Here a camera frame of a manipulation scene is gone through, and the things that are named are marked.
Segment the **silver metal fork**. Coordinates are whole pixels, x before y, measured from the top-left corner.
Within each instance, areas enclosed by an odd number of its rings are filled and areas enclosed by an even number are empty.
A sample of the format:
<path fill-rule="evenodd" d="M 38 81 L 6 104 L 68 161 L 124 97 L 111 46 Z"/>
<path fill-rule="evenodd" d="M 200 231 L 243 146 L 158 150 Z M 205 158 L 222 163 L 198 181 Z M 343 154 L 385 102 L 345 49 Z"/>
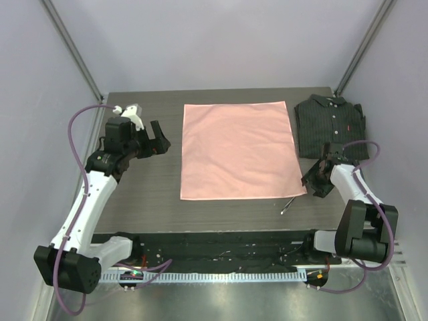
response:
<path fill-rule="evenodd" d="M 280 211 L 280 214 L 283 215 L 292 205 L 292 203 L 294 202 L 296 198 L 292 197 L 286 204 L 285 206 L 282 208 L 282 210 Z"/>

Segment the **pink satin napkin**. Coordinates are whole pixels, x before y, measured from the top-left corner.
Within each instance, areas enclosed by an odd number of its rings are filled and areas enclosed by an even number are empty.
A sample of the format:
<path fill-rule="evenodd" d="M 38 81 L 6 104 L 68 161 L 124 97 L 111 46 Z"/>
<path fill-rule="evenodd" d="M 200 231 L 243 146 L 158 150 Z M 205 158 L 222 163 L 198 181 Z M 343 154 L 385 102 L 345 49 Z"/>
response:
<path fill-rule="evenodd" d="M 180 198 L 286 199 L 307 193 L 284 101 L 186 104 Z"/>

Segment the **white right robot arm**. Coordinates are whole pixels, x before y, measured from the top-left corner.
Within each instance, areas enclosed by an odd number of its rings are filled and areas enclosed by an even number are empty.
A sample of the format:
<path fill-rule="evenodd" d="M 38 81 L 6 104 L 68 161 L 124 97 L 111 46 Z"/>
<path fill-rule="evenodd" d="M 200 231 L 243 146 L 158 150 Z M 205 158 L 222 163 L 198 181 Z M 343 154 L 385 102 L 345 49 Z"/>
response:
<path fill-rule="evenodd" d="M 327 253 L 345 257 L 356 265 L 377 271 L 388 266 L 394 254 L 397 208 L 383 203 L 366 184 L 360 163 L 345 156 L 345 148 L 354 144 L 327 142 L 322 156 L 302 177 L 302 184 L 325 198 L 336 189 L 345 203 L 344 213 L 334 231 L 315 230 L 302 256 L 310 264 L 319 263 Z"/>

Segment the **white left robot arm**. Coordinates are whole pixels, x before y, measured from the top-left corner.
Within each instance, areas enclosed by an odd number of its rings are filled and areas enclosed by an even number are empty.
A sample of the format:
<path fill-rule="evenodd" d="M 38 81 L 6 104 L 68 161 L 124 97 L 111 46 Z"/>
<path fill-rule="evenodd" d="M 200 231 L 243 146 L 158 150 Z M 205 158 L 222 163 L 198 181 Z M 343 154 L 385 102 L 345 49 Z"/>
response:
<path fill-rule="evenodd" d="M 38 246 L 34 260 L 45 283 L 83 294 L 94 291 L 103 272 L 118 263 L 138 265 L 143 250 L 137 235 L 118 232 L 105 243 L 91 245 L 101 213 L 134 158 L 164 154 L 170 142 L 158 121 L 150 123 L 154 138 L 131 119 L 117 116 L 105 125 L 99 148 L 84 167 L 82 189 L 63 227 L 48 246 Z"/>

